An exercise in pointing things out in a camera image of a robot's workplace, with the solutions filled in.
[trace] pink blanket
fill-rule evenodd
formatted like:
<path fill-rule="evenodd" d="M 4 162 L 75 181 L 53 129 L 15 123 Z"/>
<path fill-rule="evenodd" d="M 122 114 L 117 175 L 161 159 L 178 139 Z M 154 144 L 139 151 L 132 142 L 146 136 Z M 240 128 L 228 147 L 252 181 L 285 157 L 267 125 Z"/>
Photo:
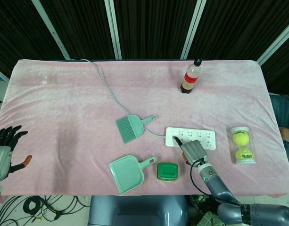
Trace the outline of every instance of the pink blanket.
<path fill-rule="evenodd" d="M 117 99 L 141 118 L 157 114 L 147 125 L 164 134 L 166 127 L 209 129 L 216 150 L 207 151 L 227 187 L 235 195 L 289 192 L 289 164 L 267 93 L 254 61 L 203 61 L 204 74 L 190 94 L 179 86 L 191 61 L 119 61 L 97 63 Z M 157 164 L 144 169 L 145 180 L 127 195 L 198 194 L 190 181 L 190 166 L 181 151 L 145 132 L 122 142 L 116 119 L 124 117 L 103 86 L 94 66 L 86 62 L 20 60 L 15 66 L 0 112 L 0 129 L 22 125 L 28 135 L 14 150 L 13 164 L 32 154 L 27 168 L 2 182 L 3 195 L 115 194 L 108 163 L 132 154 L 139 161 L 179 165 L 174 182 L 157 179 Z M 236 165 L 227 131 L 248 126 L 255 165 Z M 196 170 L 197 185 L 207 187 Z"/>

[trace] dustpan handle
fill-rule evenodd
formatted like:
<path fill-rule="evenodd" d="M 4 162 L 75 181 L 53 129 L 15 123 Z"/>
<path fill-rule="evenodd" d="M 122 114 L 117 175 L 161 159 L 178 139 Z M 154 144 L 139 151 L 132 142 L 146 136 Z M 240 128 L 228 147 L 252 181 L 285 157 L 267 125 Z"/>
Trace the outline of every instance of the dustpan handle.
<path fill-rule="evenodd" d="M 147 118 L 141 120 L 141 123 L 142 123 L 143 125 L 145 125 L 145 124 L 147 124 L 147 123 L 149 123 L 149 122 L 151 122 L 151 121 L 153 121 L 153 120 L 156 120 L 157 118 L 158 118 L 158 116 L 156 116 L 156 115 L 154 114 L 154 115 L 152 115 L 152 116 L 150 116 L 150 117 L 147 117 Z"/>
<path fill-rule="evenodd" d="M 140 162 L 139 163 L 139 166 L 141 169 L 144 169 L 148 166 L 151 166 L 152 164 L 154 164 L 155 162 L 157 162 L 157 158 L 156 157 L 151 157 L 149 159 L 146 159 L 145 161 L 143 162 Z"/>

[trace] teal brush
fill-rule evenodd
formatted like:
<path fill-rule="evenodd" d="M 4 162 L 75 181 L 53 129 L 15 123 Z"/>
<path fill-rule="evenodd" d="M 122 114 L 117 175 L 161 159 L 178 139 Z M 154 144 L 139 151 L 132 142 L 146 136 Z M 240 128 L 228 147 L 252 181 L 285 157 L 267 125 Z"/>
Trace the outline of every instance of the teal brush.
<path fill-rule="evenodd" d="M 152 115 L 146 119 L 141 120 L 135 114 L 129 114 L 126 117 L 118 119 L 116 121 L 117 127 L 121 134 L 124 143 L 129 143 L 130 141 L 141 137 L 144 132 L 143 125 L 157 119 L 156 115 Z"/>

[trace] robotic hand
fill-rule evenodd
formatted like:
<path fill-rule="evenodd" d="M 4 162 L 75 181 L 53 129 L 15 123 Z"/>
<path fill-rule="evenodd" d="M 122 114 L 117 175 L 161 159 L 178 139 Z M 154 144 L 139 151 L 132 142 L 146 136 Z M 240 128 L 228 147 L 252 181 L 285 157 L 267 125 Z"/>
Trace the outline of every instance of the robotic hand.
<path fill-rule="evenodd" d="M 226 187 L 213 166 L 208 163 L 207 153 L 199 141 L 194 140 L 182 144 L 177 137 L 173 138 L 182 149 L 183 158 L 187 164 L 191 165 L 191 170 L 193 167 L 198 169 L 199 175 L 212 196 L 222 202 L 218 207 L 218 216 L 223 223 L 228 225 L 244 223 L 252 226 L 289 226 L 288 207 L 269 204 L 241 204 Z"/>
<path fill-rule="evenodd" d="M 21 164 L 11 166 L 12 152 L 16 147 L 19 138 L 28 133 L 27 131 L 23 131 L 16 134 L 21 127 L 22 126 L 16 126 L 14 128 L 9 127 L 7 129 L 0 130 L 0 181 L 8 177 L 9 173 L 25 168 L 32 158 L 32 156 L 29 155 Z"/>

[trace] green plaid cloth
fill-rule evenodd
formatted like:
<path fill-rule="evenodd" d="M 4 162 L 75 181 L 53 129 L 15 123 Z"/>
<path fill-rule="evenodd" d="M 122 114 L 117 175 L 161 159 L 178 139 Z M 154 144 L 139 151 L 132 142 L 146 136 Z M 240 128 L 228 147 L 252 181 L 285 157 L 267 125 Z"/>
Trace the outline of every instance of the green plaid cloth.
<path fill-rule="evenodd" d="M 217 215 L 212 212 L 207 212 L 197 226 L 225 226 L 225 224 Z"/>

